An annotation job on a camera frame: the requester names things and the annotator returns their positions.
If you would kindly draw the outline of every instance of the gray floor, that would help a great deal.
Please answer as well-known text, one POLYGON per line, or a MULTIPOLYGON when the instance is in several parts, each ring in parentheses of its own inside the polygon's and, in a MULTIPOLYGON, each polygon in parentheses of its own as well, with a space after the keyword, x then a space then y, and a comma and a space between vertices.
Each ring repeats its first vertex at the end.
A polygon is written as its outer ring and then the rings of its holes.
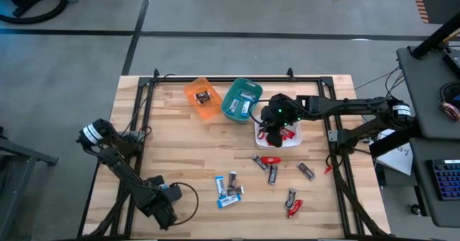
MULTIPOLYGON (((32 10, 52 5, 46 1, 32 10)), ((0 28, 134 30, 142 0, 80 0, 52 21, 0 28)), ((0 12, 11 11, 0 0, 0 12)), ((150 0, 144 31, 294 32, 429 35, 414 0, 150 0)), ((78 130, 108 119, 131 37, 0 35, 0 125, 15 142, 60 158, 38 165, 12 235, 34 240, 75 237, 95 159, 74 140, 78 130)), ((141 37, 130 75, 352 74, 355 86, 397 66, 396 49, 418 42, 141 37)), ((385 95, 384 80, 357 91, 385 95)), ((407 89, 394 95, 410 103, 407 89)), ((411 188, 385 188, 392 232, 401 237, 457 240, 458 229, 437 228, 410 213, 411 188)))

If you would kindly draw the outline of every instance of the keyboard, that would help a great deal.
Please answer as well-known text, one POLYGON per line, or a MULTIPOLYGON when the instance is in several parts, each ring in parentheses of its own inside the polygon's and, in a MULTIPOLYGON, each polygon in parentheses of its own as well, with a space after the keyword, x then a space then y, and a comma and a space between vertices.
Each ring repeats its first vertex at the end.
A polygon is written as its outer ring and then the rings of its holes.
POLYGON ((460 200, 460 160, 430 160, 428 166, 439 200, 460 200))

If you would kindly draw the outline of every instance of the orange bin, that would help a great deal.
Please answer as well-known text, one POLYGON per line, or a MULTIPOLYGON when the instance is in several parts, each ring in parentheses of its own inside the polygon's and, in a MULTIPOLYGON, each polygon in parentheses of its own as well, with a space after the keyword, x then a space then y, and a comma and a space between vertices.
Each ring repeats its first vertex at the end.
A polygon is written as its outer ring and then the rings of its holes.
POLYGON ((214 90, 213 86, 209 81, 204 78, 198 78, 192 83, 189 83, 184 87, 185 96, 188 101, 195 107, 196 111, 203 117, 203 119, 209 119, 215 114, 221 113, 222 98, 214 90), (199 104, 195 100, 195 94, 202 93, 204 91, 209 92, 211 99, 204 104, 199 104))

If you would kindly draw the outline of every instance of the wooden tabletop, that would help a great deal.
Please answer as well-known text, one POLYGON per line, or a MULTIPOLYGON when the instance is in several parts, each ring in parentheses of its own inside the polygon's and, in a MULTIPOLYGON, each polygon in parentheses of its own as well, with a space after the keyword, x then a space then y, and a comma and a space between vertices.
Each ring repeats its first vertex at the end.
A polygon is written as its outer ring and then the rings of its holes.
MULTIPOLYGON (((356 98, 351 76, 332 77, 337 99, 356 98)), ((110 118, 119 131, 131 119, 138 79, 138 76, 120 78, 110 118)), ((198 213, 189 222, 164 231, 160 230, 153 217, 147 218, 136 210, 132 238, 294 239, 344 236, 333 175, 323 173, 326 168, 324 160, 328 155, 323 121, 300 122, 303 141, 298 147, 259 150, 254 143, 253 123, 239 125, 227 120, 222 114, 203 121, 183 93, 185 84, 160 83, 154 89, 149 118, 152 134, 146 140, 141 177, 161 174, 168 183, 189 183, 198 191, 198 213), (267 183, 267 174, 251 159, 253 154, 282 158, 276 185, 267 183), (296 168, 298 161, 303 161, 315 172, 316 178, 313 181, 307 180, 296 168), (238 203, 219 209, 214 177, 224 176, 227 184, 230 170, 238 173, 237 182, 244 187, 245 192, 238 203), (297 189, 296 199, 304 200, 300 211, 291 219, 287 218, 283 207, 289 188, 297 189)), ((222 98, 231 85, 212 84, 222 98)), ((293 98, 296 95, 318 95, 315 83, 260 85, 264 89, 262 99, 278 93, 293 98)), ((254 114, 258 115, 261 108, 259 104, 254 114)), ((344 128, 351 129, 362 123, 360 116, 341 118, 344 128)), ((359 201, 380 228, 389 232, 371 157, 357 152, 350 159, 359 201)), ((96 176, 83 234, 93 231, 106 216, 115 202, 118 185, 118 178, 102 165, 96 176)), ((186 187, 181 189, 183 197, 174 205, 180 221, 190 216, 196 205, 194 194, 186 187)), ((356 232, 349 205, 348 212, 351 229, 356 232)), ((124 229, 124 217, 119 229, 124 229)))

